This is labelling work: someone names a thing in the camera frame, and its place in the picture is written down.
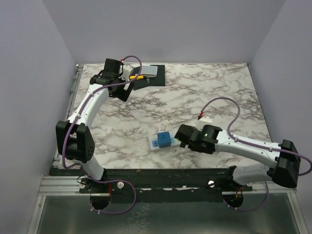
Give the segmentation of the dark blue cube socket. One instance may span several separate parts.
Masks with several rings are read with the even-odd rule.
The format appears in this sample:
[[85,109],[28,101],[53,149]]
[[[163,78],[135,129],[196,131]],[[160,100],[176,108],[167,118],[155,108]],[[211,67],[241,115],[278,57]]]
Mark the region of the dark blue cube socket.
[[157,134],[157,143],[159,148],[167,148],[171,146],[171,136],[169,132],[160,132]]

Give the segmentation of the white multicolour power strip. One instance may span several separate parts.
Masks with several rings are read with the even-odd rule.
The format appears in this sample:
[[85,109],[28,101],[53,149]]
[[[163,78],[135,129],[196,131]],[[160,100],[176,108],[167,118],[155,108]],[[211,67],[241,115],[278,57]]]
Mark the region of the white multicolour power strip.
[[179,147],[180,141],[171,137],[171,143],[162,142],[162,141],[158,141],[158,138],[155,135],[155,136],[148,137],[148,145],[149,145],[150,151],[159,151],[159,150]]

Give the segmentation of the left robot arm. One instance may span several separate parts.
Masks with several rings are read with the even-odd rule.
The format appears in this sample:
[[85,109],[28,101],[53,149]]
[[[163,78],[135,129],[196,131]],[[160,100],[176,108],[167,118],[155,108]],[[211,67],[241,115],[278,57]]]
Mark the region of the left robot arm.
[[123,60],[106,59],[104,68],[90,78],[87,94],[78,108],[66,121],[56,124],[58,153],[63,167],[79,166],[91,179],[91,187],[99,193],[107,188],[107,173],[95,158],[90,127],[108,98],[127,100],[134,86],[130,80],[133,69]]

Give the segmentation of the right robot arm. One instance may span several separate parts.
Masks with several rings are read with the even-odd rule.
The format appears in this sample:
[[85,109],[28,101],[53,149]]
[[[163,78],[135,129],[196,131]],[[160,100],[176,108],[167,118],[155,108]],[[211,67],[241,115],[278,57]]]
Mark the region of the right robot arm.
[[225,187],[234,191],[241,185],[272,181],[275,184],[296,188],[299,177],[300,158],[293,142],[261,142],[245,137],[228,135],[226,130],[206,124],[202,129],[182,124],[175,138],[181,147],[213,154],[230,153],[257,161],[251,166],[233,167],[232,174],[224,178]]

